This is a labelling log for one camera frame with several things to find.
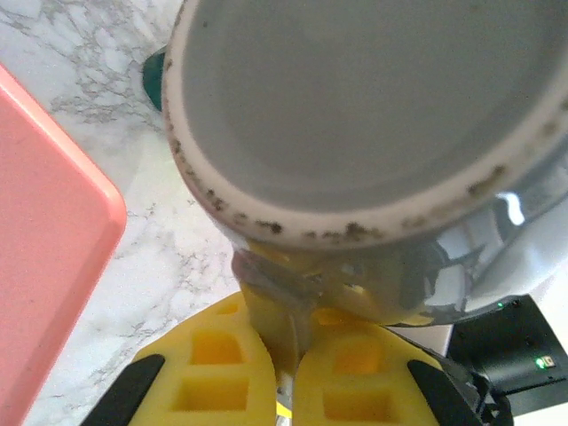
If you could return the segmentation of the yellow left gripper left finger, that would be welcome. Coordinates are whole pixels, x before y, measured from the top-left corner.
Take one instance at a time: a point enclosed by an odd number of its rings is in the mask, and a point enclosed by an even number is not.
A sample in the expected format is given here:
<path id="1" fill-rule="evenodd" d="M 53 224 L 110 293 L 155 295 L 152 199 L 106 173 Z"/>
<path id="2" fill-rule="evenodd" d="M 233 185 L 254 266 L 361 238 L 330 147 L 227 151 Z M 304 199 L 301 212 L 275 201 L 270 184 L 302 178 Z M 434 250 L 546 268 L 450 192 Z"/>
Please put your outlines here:
<path id="1" fill-rule="evenodd" d="M 272 359 L 231 295 L 140 350 L 88 426 L 276 426 Z"/>

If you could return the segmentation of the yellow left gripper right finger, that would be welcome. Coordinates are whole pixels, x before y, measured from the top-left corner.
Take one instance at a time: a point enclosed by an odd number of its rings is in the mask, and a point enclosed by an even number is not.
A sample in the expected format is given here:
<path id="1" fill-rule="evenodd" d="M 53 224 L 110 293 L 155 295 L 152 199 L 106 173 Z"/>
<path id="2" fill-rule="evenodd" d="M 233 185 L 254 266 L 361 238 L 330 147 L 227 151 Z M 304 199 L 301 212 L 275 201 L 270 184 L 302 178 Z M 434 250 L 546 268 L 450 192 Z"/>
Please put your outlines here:
<path id="1" fill-rule="evenodd" d="M 482 426 L 428 352 L 333 310 L 313 313 L 311 326 L 292 426 Z"/>

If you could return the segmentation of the silver chrome mug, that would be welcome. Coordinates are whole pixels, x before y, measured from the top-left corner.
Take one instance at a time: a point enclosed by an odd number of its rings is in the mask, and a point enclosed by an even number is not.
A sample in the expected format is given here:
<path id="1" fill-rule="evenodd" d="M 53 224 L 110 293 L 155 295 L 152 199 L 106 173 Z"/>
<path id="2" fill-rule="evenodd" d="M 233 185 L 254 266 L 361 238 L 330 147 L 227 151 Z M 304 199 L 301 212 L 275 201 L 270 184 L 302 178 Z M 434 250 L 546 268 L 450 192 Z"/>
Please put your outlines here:
<path id="1" fill-rule="evenodd" d="M 454 323 L 568 260 L 568 0 L 183 0 L 162 107 L 234 247 L 322 256 L 315 311 Z"/>

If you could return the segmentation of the dark green mug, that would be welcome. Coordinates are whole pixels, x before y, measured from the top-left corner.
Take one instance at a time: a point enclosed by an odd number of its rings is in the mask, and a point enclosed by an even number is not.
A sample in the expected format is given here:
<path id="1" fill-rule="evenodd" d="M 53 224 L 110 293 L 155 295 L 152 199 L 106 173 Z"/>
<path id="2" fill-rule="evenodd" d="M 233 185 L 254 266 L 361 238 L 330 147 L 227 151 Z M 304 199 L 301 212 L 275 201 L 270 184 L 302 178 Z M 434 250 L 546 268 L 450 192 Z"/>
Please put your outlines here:
<path id="1" fill-rule="evenodd" d="M 150 55 L 142 66 L 142 85 L 152 105 L 162 111 L 162 76 L 166 47 Z"/>

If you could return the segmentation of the pink plastic tray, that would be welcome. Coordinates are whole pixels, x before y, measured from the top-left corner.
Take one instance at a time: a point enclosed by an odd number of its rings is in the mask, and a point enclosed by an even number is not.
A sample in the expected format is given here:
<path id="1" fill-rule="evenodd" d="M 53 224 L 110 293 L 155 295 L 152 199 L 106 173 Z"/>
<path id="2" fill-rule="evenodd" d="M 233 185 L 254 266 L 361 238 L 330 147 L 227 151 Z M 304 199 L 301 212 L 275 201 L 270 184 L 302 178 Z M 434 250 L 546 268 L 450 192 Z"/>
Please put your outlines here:
<path id="1" fill-rule="evenodd" d="M 125 225 L 114 184 L 0 65 L 0 426 L 21 426 Z"/>

